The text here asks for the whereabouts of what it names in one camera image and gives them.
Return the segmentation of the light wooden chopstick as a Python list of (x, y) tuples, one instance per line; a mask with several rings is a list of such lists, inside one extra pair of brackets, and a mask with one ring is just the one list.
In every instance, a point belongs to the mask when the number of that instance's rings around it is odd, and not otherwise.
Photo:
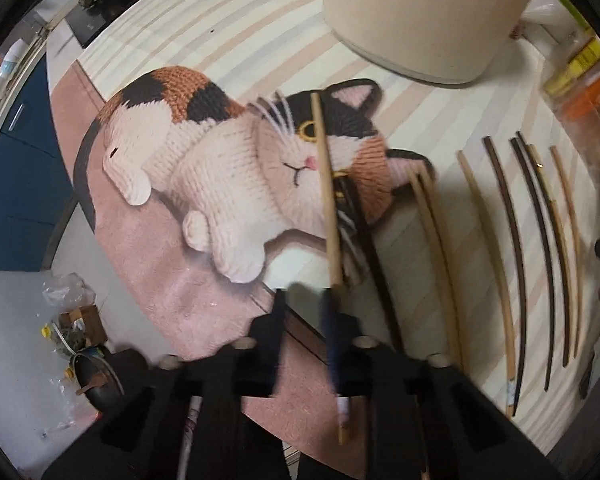
[(311, 110), (316, 139), (318, 173), (320, 174), (321, 183), (326, 257), (329, 275), (329, 288), (324, 290), (321, 298), (322, 329), (326, 340), (327, 365), (330, 380), (334, 386), (334, 391), (338, 392), (336, 322), (343, 286), (343, 273), (337, 205), (334, 185), (332, 184), (332, 163), (330, 162), (329, 156), (322, 100), (318, 92), (311, 93)]
[(481, 226), (481, 231), (486, 242), (486, 252), (489, 256), (491, 269), (494, 275), (496, 291), (498, 292), (498, 300), (500, 300), (501, 315), (504, 330), (504, 348), (506, 359), (506, 396), (505, 396), (505, 414), (509, 419), (514, 417), (515, 409), (515, 386), (517, 379), (516, 367), (516, 347), (515, 347), (515, 332), (512, 305), (510, 304), (510, 295), (508, 283), (506, 280), (506, 272), (504, 269), (503, 258), (501, 254), (500, 244), (498, 244), (498, 236), (491, 216), (489, 214), (486, 200), (484, 199), (474, 173), (472, 172), (469, 162), (462, 151), (456, 152), (457, 162), (460, 164), (460, 169), (463, 171), (465, 180), (471, 194), (471, 198), (477, 208), (478, 219)]

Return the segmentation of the light brown chopstick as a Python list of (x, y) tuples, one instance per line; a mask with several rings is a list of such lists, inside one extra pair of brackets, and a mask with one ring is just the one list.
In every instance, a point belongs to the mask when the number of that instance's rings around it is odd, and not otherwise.
[(568, 174), (565, 168), (565, 164), (562, 161), (558, 147), (556, 145), (550, 146), (550, 156), (552, 156), (555, 168), (557, 170), (560, 186), (562, 187), (562, 195), (564, 196), (567, 214), (569, 219), (569, 226), (572, 239), (572, 253), (573, 253), (573, 272), (574, 278), (576, 279), (576, 299), (574, 300), (574, 329), (573, 329), (573, 356), (576, 358), (580, 353), (580, 342), (581, 342), (581, 330), (582, 330), (582, 300), (583, 300), (583, 283), (582, 283), (582, 269), (581, 269), (581, 255), (580, 255), (580, 231), (578, 225), (578, 218), (576, 213), (576, 205), (573, 200), (573, 192), (568, 178)]

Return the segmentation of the blue kitchen cabinet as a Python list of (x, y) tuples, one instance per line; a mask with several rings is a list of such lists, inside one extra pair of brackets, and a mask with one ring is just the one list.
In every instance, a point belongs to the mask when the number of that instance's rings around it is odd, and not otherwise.
[(0, 128), (0, 271), (42, 269), (71, 193), (41, 58)]

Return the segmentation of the dark brown chopstick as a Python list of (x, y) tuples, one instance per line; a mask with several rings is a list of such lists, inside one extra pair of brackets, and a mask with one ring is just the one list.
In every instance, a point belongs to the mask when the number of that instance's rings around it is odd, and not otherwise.
[(515, 417), (519, 410), (522, 385), (524, 384), (524, 370), (526, 369), (527, 357), (527, 332), (528, 332), (528, 299), (527, 299), (527, 279), (526, 269), (524, 268), (524, 246), (522, 246), (520, 229), (517, 220), (512, 192), (510, 192), (508, 180), (501, 157), (498, 154), (493, 139), (485, 136), (482, 144), (486, 150), (489, 162), (498, 184), (498, 192), (504, 207), (507, 226), (509, 230), (510, 244), (512, 244), (513, 262), (515, 265), (515, 276), (518, 290), (518, 332), (514, 339), (517, 350), (516, 364), (514, 367), (513, 389), (508, 394), (510, 403), (510, 416)]

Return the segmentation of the orange seasoning bag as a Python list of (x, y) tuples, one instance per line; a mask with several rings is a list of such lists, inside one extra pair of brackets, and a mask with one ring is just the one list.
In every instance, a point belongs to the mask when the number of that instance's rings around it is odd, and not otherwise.
[(561, 120), (574, 122), (600, 109), (600, 78), (564, 103), (558, 113)]

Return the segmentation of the clear plastic organizer tray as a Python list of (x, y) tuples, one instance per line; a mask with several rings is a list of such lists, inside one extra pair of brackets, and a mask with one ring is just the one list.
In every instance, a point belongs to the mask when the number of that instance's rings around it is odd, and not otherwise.
[(600, 192), (600, 38), (548, 66), (542, 93)]

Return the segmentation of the floor trash pile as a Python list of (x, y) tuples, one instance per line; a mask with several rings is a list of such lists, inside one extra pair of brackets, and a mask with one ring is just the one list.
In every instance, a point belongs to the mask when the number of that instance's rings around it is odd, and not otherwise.
[(40, 431), (43, 441), (98, 419), (122, 398), (121, 380), (108, 362), (108, 336), (96, 306), (96, 292), (76, 273), (53, 275), (43, 283), (42, 295), (53, 310), (41, 328), (64, 366), (52, 378), (61, 400), (59, 422)]

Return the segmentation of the cat print table mat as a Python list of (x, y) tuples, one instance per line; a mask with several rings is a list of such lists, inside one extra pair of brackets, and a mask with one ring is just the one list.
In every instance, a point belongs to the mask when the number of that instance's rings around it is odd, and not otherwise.
[[(571, 0), (600, 37), (600, 0)], [(396, 226), (408, 167), (448, 180), (468, 125), (415, 119), (421, 80), (344, 44), (323, 0), (143, 0), (99, 37), (79, 77), (100, 103), (86, 133), (70, 129), (85, 101), (53, 99), (60, 147), (84, 216), (132, 296), (179, 352), (199, 359), (238, 336), (274, 294), (266, 280), (307, 256), (324, 269), (324, 214), (312, 92), (321, 92), (332, 163), (358, 187), (385, 234), (387, 274), (415, 352), (442, 342), (422, 254)]]

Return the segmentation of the yellow seasoning box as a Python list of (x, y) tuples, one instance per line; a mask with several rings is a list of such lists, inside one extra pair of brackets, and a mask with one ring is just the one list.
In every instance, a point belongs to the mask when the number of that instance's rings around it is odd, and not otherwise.
[(570, 58), (564, 68), (545, 81), (544, 92), (550, 98), (562, 96), (598, 62), (600, 62), (600, 38), (594, 36), (573, 58)]

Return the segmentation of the beige cylindrical utensil holder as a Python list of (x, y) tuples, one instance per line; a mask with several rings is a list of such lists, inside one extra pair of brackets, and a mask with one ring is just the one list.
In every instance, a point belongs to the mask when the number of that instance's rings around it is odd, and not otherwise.
[(407, 77), (456, 86), (479, 78), (530, 0), (323, 0), (334, 34)]

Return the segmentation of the black gas stove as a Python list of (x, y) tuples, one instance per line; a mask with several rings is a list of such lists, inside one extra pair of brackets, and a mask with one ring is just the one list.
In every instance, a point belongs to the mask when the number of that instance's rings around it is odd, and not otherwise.
[(124, 10), (123, 0), (79, 0), (65, 20), (79, 45), (85, 49)]

